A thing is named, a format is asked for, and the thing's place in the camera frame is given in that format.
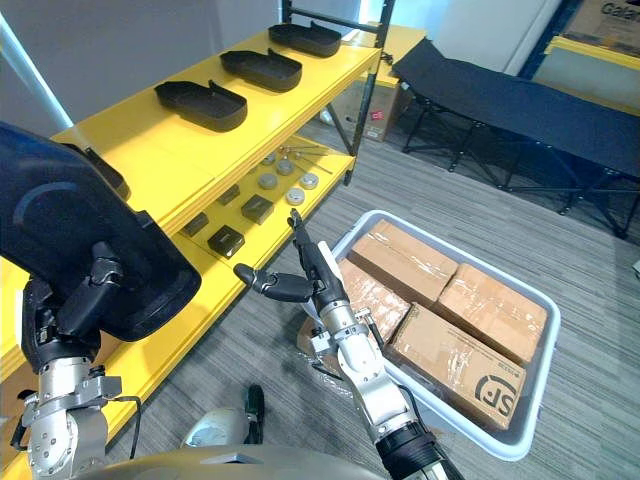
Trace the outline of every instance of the shelf board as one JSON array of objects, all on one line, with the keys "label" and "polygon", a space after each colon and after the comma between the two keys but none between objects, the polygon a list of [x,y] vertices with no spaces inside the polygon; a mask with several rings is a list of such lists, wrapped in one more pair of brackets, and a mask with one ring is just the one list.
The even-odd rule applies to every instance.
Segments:
[{"label": "shelf board", "polygon": [[616,65],[621,65],[633,70],[640,70],[640,58],[638,57],[625,55],[624,53],[609,50],[605,47],[578,42],[576,40],[571,40],[570,38],[562,37],[559,35],[551,39],[551,42],[549,42],[549,45],[545,49],[544,53],[548,55],[555,48],[560,48],[562,50],[568,50],[580,55],[597,58],[598,60],[602,60],[605,62],[615,63]]},{"label": "shelf board", "polygon": [[24,270],[19,269],[8,260],[0,257],[0,299],[2,309],[0,310],[0,381],[15,372],[26,360],[20,350],[20,341],[16,339],[15,319],[21,318],[19,308],[20,302],[16,297],[22,295],[22,289],[29,275]]},{"label": "shelf board", "polygon": [[[285,143],[287,145],[319,145],[301,137],[294,137]],[[138,342],[123,343],[106,361],[107,375],[122,377],[123,394],[137,395],[143,401],[148,398],[244,289],[244,284],[233,274],[233,265],[244,262],[256,267],[262,266],[289,238],[291,229],[286,219],[291,206],[286,203],[284,194],[291,186],[298,183],[303,173],[313,172],[320,180],[318,187],[314,190],[305,190],[305,202],[296,207],[303,218],[307,218],[321,199],[340,181],[344,172],[353,165],[353,157],[339,154],[327,147],[320,147],[319,151],[325,151],[329,155],[323,157],[308,155],[307,158],[313,159],[315,165],[294,160],[304,168],[296,168],[293,174],[286,177],[278,175],[279,185],[274,190],[261,190],[257,179],[262,173],[275,172],[275,165],[259,165],[257,171],[247,174],[238,182],[241,192],[239,197],[226,206],[213,203],[205,209],[211,223],[197,235],[188,238],[183,233],[178,233],[172,237],[183,255],[202,275],[202,286],[187,307],[160,330]],[[318,168],[319,166],[332,173],[323,171]],[[274,202],[274,212],[262,225],[253,224],[242,217],[240,212],[242,204],[254,193]],[[245,245],[230,260],[220,257],[207,246],[207,239],[222,224],[228,224],[245,235]],[[173,348],[167,348],[168,345],[173,345]],[[122,428],[134,411],[135,406],[130,403],[112,402],[105,407],[109,439]],[[26,455],[24,453],[18,455],[2,474],[7,480],[29,478]]]},{"label": "shelf board", "polygon": [[[292,141],[286,142],[287,145],[314,145],[313,142],[294,137]],[[221,261],[226,263],[230,268],[237,263],[245,263],[254,267],[264,265],[264,263],[277,251],[284,240],[291,233],[286,219],[291,211],[291,205],[285,200],[285,194],[291,187],[299,187],[299,178],[306,172],[315,173],[318,178],[318,186],[313,190],[305,190],[305,201],[302,205],[296,207],[301,215],[306,216],[320,200],[334,187],[336,182],[340,180],[342,174],[353,163],[353,157],[332,151],[327,147],[318,149],[305,149],[313,152],[327,152],[327,156],[307,155],[309,161],[302,159],[292,159],[296,164],[293,173],[288,176],[276,174],[275,164],[264,166],[259,164],[256,171],[245,175],[237,184],[240,187],[240,195],[233,199],[230,203],[223,206],[217,202],[212,203],[204,210],[209,218],[210,223],[200,232],[194,235],[191,240],[202,248],[208,250],[207,240],[217,232],[223,225],[229,225],[234,230],[242,233],[245,238],[245,245],[238,252],[227,260],[222,256],[218,256]],[[273,190],[263,190],[258,186],[258,178],[263,173],[276,174],[278,178],[278,186]],[[273,213],[264,221],[262,225],[257,225],[251,220],[242,216],[241,207],[254,194],[258,194],[274,203]]]},{"label": "shelf board", "polygon": [[91,145],[131,188],[129,205],[147,210],[168,234],[178,232],[249,169],[302,127],[338,93],[373,68],[380,50],[342,45],[328,58],[274,43],[262,32],[232,50],[267,48],[303,64],[297,87],[275,93],[228,74],[218,55],[166,80],[209,79],[244,96],[247,119],[224,133],[205,129],[163,108],[152,87],[54,136]]}]

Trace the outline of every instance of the brown cardboard box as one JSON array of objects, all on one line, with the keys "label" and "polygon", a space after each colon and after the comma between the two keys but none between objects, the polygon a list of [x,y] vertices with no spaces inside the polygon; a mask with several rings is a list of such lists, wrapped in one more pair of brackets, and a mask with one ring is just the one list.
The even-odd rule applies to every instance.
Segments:
[{"label": "brown cardboard box", "polygon": [[563,36],[640,57],[640,5],[584,0]]},{"label": "brown cardboard box", "polygon": [[[100,332],[100,334],[102,346],[96,360],[93,362],[94,365],[104,364],[122,343],[107,333]],[[24,401],[18,396],[25,390],[38,390],[38,377],[31,371],[31,366],[26,361],[0,385],[0,415],[2,416],[2,421],[0,422],[0,442],[2,442],[2,445],[0,445],[0,458],[2,459],[3,470],[18,454],[9,445],[9,442],[20,415],[24,411]],[[28,434],[29,432],[27,431],[25,438],[22,440],[23,445],[26,445],[29,439]]]},{"label": "brown cardboard box", "polygon": [[[340,123],[348,132],[355,131],[363,93],[364,83],[362,80],[357,80],[331,101]],[[376,84],[363,135],[382,142],[389,129],[409,106],[412,98],[411,93],[400,87],[399,83],[394,86]]]},{"label": "brown cardboard box", "polygon": [[349,260],[403,299],[430,307],[458,264],[408,233],[380,220],[360,238]]},{"label": "brown cardboard box", "polygon": [[440,384],[446,401],[469,418],[509,427],[525,371],[472,336],[414,304],[387,351]]},{"label": "brown cardboard box", "polygon": [[411,305],[346,258],[338,266],[351,308],[354,312],[370,309],[380,336],[388,342]]},{"label": "brown cardboard box", "polygon": [[531,361],[547,320],[544,308],[467,264],[432,310],[522,366]]}]

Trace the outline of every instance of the white wall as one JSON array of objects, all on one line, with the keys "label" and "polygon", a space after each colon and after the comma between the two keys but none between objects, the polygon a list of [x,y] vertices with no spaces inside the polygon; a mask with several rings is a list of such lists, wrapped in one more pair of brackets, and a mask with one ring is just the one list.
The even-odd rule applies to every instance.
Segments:
[{"label": "white wall", "polygon": [[435,45],[451,58],[517,74],[560,0],[451,0]]},{"label": "white wall", "polygon": [[[396,0],[391,23],[405,27],[422,28],[429,38],[435,38],[440,30],[451,0]],[[360,21],[379,20],[383,0],[362,0]]]},{"label": "white wall", "polygon": [[[359,8],[359,0],[294,4],[351,19]],[[74,122],[277,23],[279,6],[280,0],[0,0]],[[4,62],[0,119],[45,136],[60,130]]]}]

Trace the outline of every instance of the black plastic tray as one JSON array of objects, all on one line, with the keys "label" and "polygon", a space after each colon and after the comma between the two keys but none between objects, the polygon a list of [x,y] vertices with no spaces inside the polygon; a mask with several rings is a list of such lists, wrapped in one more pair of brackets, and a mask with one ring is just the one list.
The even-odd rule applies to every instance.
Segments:
[{"label": "black plastic tray", "polygon": [[318,57],[330,57],[340,48],[340,32],[321,27],[311,22],[310,27],[283,23],[269,27],[269,38],[276,43],[286,45]]},{"label": "black plastic tray", "polygon": [[220,55],[222,66],[248,82],[276,92],[295,87],[302,77],[302,64],[269,49],[267,55],[236,50]]},{"label": "black plastic tray", "polygon": [[164,82],[155,88],[160,103],[185,120],[226,132],[247,118],[247,99],[209,80],[209,88],[193,82]]}]

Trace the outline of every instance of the sf logo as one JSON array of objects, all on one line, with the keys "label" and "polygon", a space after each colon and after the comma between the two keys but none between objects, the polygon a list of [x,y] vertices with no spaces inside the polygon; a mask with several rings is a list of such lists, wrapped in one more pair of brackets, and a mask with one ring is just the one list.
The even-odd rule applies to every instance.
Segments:
[{"label": "sf logo", "polygon": [[476,398],[508,417],[513,409],[516,389],[496,375],[486,375],[476,385]]}]

